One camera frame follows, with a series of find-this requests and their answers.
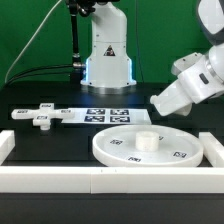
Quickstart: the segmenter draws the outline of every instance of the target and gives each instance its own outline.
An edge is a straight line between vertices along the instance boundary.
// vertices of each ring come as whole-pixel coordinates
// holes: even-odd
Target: circular platform
[[[141,133],[159,134],[156,150],[146,147],[147,139],[139,144]],[[196,137],[178,129],[124,125],[99,132],[93,139],[93,154],[102,164],[111,167],[196,167],[202,161],[203,146]]]

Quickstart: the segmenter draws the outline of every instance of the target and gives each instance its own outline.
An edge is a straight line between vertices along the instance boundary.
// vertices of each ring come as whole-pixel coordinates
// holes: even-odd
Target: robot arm
[[[197,16],[202,30],[214,45],[207,54],[194,53],[177,60],[172,73],[177,80],[151,103],[162,116],[188,115],[192,103],[224,93],[224,0],[199,0]]]

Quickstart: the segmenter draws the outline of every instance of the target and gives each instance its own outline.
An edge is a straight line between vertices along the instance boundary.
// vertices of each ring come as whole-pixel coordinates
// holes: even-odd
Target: warning label
[[[115,57],[116,56],[111,45],[107,48],[107,51],[105,52],[104,56],[109,56],[109,57],[110,56],[111,57]]]

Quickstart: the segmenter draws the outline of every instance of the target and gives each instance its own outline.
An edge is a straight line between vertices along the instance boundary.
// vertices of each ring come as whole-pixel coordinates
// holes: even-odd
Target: small white block
[[[199,133],[199,140],[204,146],[204,155],[213,167],[224,167],[224,147],[209,132]]]
[[[15,147],[14,131],[3,131],[0,134],[0,165]]]

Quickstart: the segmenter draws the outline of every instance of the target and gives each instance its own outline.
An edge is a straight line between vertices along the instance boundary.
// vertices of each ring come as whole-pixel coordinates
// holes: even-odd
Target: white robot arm
[[[119,94],[136,85],[132,79],[132,61],[126,53],[127,18],[112,2],[120,0],[66,0],[72,19],[79,13],[92,16],[92,54],[83,66],[75,58],[74,68],[86,68],[82,87],[102,94]],[[77,51],[77,34],[74,55]]]
[[[199,0],[197,16],[202,30],[214,45],[207,54],[194,53],[174,62],[177,80],[151,103],[162,116],[187,116],[192,103],[224,93],[224,0]]]

